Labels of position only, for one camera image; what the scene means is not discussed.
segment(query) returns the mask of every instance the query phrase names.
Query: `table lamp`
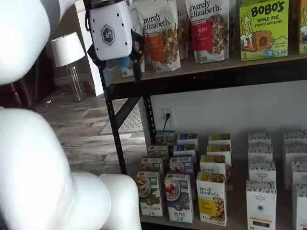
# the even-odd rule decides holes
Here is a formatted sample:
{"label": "table lamp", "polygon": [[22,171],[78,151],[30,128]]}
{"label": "table lamp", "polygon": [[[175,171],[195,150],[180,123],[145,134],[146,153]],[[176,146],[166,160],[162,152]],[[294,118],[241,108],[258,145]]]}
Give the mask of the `table lamp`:
{"label": "table lamp", "polygon": [[56,67],[66,66],[71,90],[77,101],[84,99],[83,83],[79,81],[76,61],[85,56],[83,47],[76,32],[64,35],[51,41]]}

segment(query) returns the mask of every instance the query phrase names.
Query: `wooden floor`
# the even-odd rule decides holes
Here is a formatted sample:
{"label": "wooden floor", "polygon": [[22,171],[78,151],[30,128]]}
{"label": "wooden floor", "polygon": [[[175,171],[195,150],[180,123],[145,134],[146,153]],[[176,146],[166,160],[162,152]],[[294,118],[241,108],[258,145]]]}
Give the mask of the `wooden floor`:
{"label": "wooden floor", "polygon": [[[125,100],[115,100],[114,110]],[[69,159],[72,170],[100,175],[121,173],[113,135],[102,135],[108,123],[103,96],[87,96],[75,102],[68,89],[56,91],[37,106],[36,111],[52,126]],[[128,174],[133,176],[146,155],[144,133],[120,134]]]}

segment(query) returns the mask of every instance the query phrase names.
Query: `food product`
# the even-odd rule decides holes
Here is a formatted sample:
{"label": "food product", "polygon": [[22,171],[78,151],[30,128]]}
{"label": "food product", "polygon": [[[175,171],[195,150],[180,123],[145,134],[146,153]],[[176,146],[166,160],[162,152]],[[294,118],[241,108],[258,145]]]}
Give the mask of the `food product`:
{"label": "food product", "polygon": [[[134,4],[128,6],[130,10],[130,16],[132,20],[132,25],[133,25],[133,30],[137,32],[140,35],[143,35],[143,28],[139,19],[138,12],[136,10],[136,6]],[[140,50],[140,44],[138,42],[135,42],[134,44],[135,50],[139,51]],[[129,58],[128,60],[129,64],[127,67],[121,68],[121,73],[123,77],[129,77],[133,76],[133,61]],[[144,55],[141,57],[140,60],[140,66],[141,66],[141,71],[145,72],[145,59]]]}
{"label": "food product", "polygon": [[288,55],[289,0],[247,1],[240,7],[241,60]]}
{"label": "food product", "polygon": [[257,131],[248,133],[248,143],[264,143],[267,145],[272,144],[272,135],[271,132],[267,131]]}
{"label": "food product", "polygon": [[225,156],[226,163],[226,187],[227,190],[233,190],[233,168],[231,161],[230,145],[208,145],[207,155]]}
{"label": "food product", "polygon": [[273,161],[250,161],[249,179],[259,182],[274,182],[276,185],[276,167]]}
{"label": "food product", "polygon": [[307,54],[307,0],[299,1],[299,54]]}
{"label": "food product", "polygon": [[142,0],[135,4],[154,71],[160,73],[180,68],[176,0]]}
{"label": "food product", "polygon": [[178,156],[191,156],[193,163],[197,162],[197,156],[195,151],[195,145],[189,144],[189,145],[175,145],[173,155],[175,157]]}
{"label": "food product", "polygon": [[273,182],[246,182],[249,230],[276,229],[276,186]]}
{"label": "food product", "polygon": [[171,221],[193,223],[194,209],[190,176],[168,173],[165,176],[165,193]]}
{"label": "food product", "polygon": [[195,150],[198,151],[198,135],[196,133],[178,134],[178,145],[194,144]]}
{"label": "food product", "polygon": [[139,171],[135,177],[142,215],[163,216],[163,194],[159,172]]}
{"label": "food product", "polygon": [[186,0],[196,63],[229,56],[229,0]]}
{"label": "food product", "polygon": [[224,175],[199,172],[196,185],[201,221],[226,226],[227,202]]}
{"label": "food product", "polygon": [[283,177],[286,189],[292,186],[292,163],[295,161],[307,161],[307,144],[293,142],[283,147]]}
{"label": "food product", "polygon": [[185,0],[176,0],[178,12],[178,45],[180,60],[188,57],[189,16]]}
{"label": "food product", "polygon": [[273,146],[270,144],[254,143],[248,145],[249,161],[272,161]]}
{"label": "food product", "polygon": [[169,158],[167,145],[153,145],[147,150],[149,157],[162,157],[164,160]]}

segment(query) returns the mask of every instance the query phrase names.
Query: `white product box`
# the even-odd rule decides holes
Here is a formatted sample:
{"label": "white product box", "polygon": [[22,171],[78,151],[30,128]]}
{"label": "white product box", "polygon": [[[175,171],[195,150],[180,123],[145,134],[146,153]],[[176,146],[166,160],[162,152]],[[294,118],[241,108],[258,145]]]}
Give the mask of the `white product box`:
{"label": "white product box", "polygon": [[199,172],[196,185],[201,221],[226,226],[227,202],[224,175]]}
{"label": "white product box", "polygon": [[264,143],[267,145],[272,144],[272,135],[271,132],[267,131],[257,131],[257,132],[249,132],[248,133],[248,143]]}
{"label": "white product box", "polygon": [[248,230],[276,229],[276,187],[273,182],[246,182]]}
{"label": "white product box", "polygon": [[276,185],[276,167],[273,161],[250,161],[249,179],[258,182],[274,182]]}
{"label": "white product box", "polygon": [[233,168],[231,161],[230,145],[208,145],[207,155],[225,156],[226,164],[226,187],[227,190],[233,190]]}
{"label": "white product box", "polygon": [[194,144],[195,150],[198,151],[198,135],[196,133],[179,134],[177,137],[178,145]]}
{"label": "white product box", "polygon": [[168,173],[165,176],[165,193],[171,221],[193,223],[194,209],[190,176]]}
{"label": "white product box", "polygon": [[148,157],[160,158],[162,157],[164,160],[169,159],[168,145],[152,145],[149,146]]}
{"label": "white product box", "polygon": [[175,145],[173,150],[174,157],[178,156],[191,156],[193,163],[196,164],[197,162],[197,156],[195,151],[195,145],[194,144],[188,144],[188,145]]}
{"label": "white product box", "polygon": [[164,201],[159,172],[139,171],[135,182],[139,190],[142,215],[163,216]]}
{"label": "white product box", "polygon": [[295,195],[292,207],[292,223],[294,230],[306,230],[307,185],[295,185]]}
{"label": "white product box", "polygon": [[289,130],[283,131],[285,143],[302,142],[307,143],[307,130]]}
{"label": "white product box", "polygon": [[249,161],[273,161],[273,146],[271,144],[253,143],[248,145]]}
{"label": "white product box", "polygon": [[292,186],[292,163],[295,161],[307,161],[307,144],[292,142],[283,146],[283,176],[286,189]]}

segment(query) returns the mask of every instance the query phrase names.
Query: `cereal box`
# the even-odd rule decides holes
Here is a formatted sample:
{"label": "cereal box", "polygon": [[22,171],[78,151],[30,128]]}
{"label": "cereal box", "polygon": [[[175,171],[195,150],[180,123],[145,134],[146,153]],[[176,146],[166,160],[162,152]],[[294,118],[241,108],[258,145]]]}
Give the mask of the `cereal box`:
{"label": "cereal box", "polygon": [[207,155],[225,156],[226,163],[226,187],[227,190],[233,190],[233,168],[231,161],[230,145],[208,145]]}
{"label": "cereal box", "polygon": [[246,182],[248,230],[276,229],[276,186],[274,182]]}
{"label": "cereal box", "polygon": [[168,146],[167,145],[153,145],[147,150],[149,157],[162,157],[164,160],[169,158]]}
{"label": "cereal box", "polygon": [[168,173],[165,177],[165,192],[171,221],[193,223],[194,209],[190,176]]}
{"label": "cereal box", "polygon": [[254,143],[248,145],[249,161],[272,161],[273,146],[264,143]]}
{"label": "cereal box", "polygon": [[307,0],[299,2],[299,54],[307,54]]}
{"label": "cereal box", "polygon": [[191,134],[179,134],[177,137],[178,145],[194,144],[195,150],[198,151],[198,135],[196,133]]}
{"label": "cereal box", "polygon": [[295,161],[307,161],[307,144],[293,142],[283,147],[283,176],[286,189],[292,186],[292,163]]}
{"label": "cereal box", "polygon": [[197,162],[197,156],[195,151],[195,145],[175,145],[173,151],[174,157],[177,156],[191,156],[193,163]]}
{"label": "cereal box", "polygon": [[226,226],[227,202],[224,175],[199,172],[196,184],[201,221]]}
{"label": "cereal box", "polygon": [[288,55],[289,0],[255,0],[240,7],[241,60]]}
{"label": "cereal box", "polygon": [[163,216],[163,194],[159,172],[139,171],[135,177],[142,215]]}
{"label": "cereal box", "polygon": [[249,179],[259,182],[274,182],[276,185],[276,167],[273,161],[250,161]]}
{"label": "cereal box", "polygon": [[257,132],[249,132],[248,133],[248,143],[264,143],[267,145],[272,144],[272,135],[271,132],[267,131],[257,131]]}

